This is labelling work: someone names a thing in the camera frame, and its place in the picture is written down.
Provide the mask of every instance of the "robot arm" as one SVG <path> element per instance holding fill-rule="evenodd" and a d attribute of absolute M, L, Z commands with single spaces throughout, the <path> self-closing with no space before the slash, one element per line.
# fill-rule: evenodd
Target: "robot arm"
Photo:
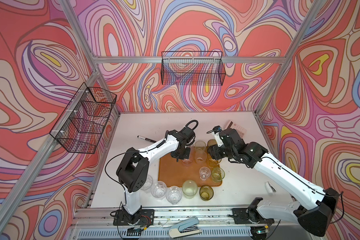
<path fill-rule="evenodd" d="M 336 210 L 338 192 L 332 188 L 324 190 L 304 179 L 278 161 L 260 144 L 245 144 L 235 129 L 222 130 L 220 126 L 216 126 L 212 132 L 217 142 L 217 145 L 208 149 L 212 158 L 227 157 L 229 161 L 234 159 L 233 162 L 246 164 L 267 175 L 298 200 L 275 203 L 255 198 L 247 212 L 252 222 L 277 218 L 299 223 L 313 235 L 324 236 Z"/>
<path fill-rule="evenodd" d="M 196 125 L 193 128 L 188 127 L 193 122 Z M 141 216 L 138 190 L 147 180 L 149 165 L 168 153 L 171 153 L 171 156 L 177 161 L 187 159 L 190 154 L 190 148 L 187 148 L 187 146 L 192 145 L 195 141 L 193 130 L 197 125 L 198 121 L 192 120 L 181 131 L 167 131 L 162 140 L 148 147 L 138 150 L 131 147 L 126 151 L 117 168 L 116 175 L 125 190 L 125 204 L 122 210 L 129 222 L 135 223 Z"/>

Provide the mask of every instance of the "black marker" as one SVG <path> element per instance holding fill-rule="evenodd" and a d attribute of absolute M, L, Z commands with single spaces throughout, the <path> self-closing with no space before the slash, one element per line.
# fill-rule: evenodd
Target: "black marker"
<path fill-rule="evenodd" d="M 149 138 L 146 138 L 146 137 L 143 137 L 143 136 L 137 136 L 137 137 L 140 138 L 140 139 L 143 139 L 143 140 L 145 140 L 145 141 L 156 142 L 156 141 L 154 141 L 154 140 L 152 140 L 152 139 L 149 139 Z"/>

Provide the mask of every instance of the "colorful patterned backdrop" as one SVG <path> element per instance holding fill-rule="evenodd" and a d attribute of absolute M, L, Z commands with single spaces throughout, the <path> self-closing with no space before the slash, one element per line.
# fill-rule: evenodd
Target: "colorful patterned backdrop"
<path fill-rule="evenodd" d="M 326 238 L 360 240 L 360 0 L 328 1 L 289 64 L 263 124 L 288 167 L 344 191 Z"/>
<path fill-rule="evenodd" d="M 1 240 L 63 238 L 76 209 L 85 204 L 115 120 L 112 114 L 95 154 L 68 153 L 62 147 L 51 154 Z"/>
<path fill-rule="evenodd" d="M 5 2 L 0 1 L 0 203 L 91 74 L 52 2 Z"/>
<path fill-rule="evenodd" d="M 277 64 L 226 64 L 222 86 L 161 84 L 161 64 L 100 65 L 117 108 L 133 111 L 252 111 Z"/>
<path fill-rule="evenodd" d="M 95 55 L 160 56 L 221 50 L 224 56 L 283 56 L 310 0 L 73 3 Z M 277 65 L 226 64 L 223 86 L 163 86 L 160 64 L 102 64 L 123 111 L 252 111 Z"/>
<path fill-rule="evenodd" d="M 72 1 L 98 56 L 160 56 L 164 50 L 223 50 L 283 56 L 310 0 Z"/>
<path fill-rule="evenodd" d="M 0 204 L 90 74 L 56 1 L 0 1 Z M 56 147 L 1 239 L 62 238 L 114 122 L 112 116 L 96 154 Z"/>

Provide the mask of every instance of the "black wire basket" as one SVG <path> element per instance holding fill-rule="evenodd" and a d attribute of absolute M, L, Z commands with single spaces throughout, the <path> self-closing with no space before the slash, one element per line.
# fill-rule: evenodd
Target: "black wire basket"
<path fill-rule="evenodd" d="M 223 85 L 225 68 L 221 51 L 163 51 L 163 85 Z"/>
<path fill-rule="evenodd" d="M 50 134 L 67 152 L 95 153 L 116 98 L 108 90 L 87 87 L 58 133 Z"/>

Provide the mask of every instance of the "light blue stapler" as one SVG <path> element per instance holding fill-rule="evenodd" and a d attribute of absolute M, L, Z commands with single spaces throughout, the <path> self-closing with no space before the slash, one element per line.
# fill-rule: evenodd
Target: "light blue stapler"
<path fill-rule="evenodd" d="M 169 229 L 169 236 L 172 238 L 178 238 L 201 233 L 201 229 L 198 229 L 196 226 L 197 223 L 199 223 L 197 217 L 191 217 L 187 220 L 179 222 Z"/>

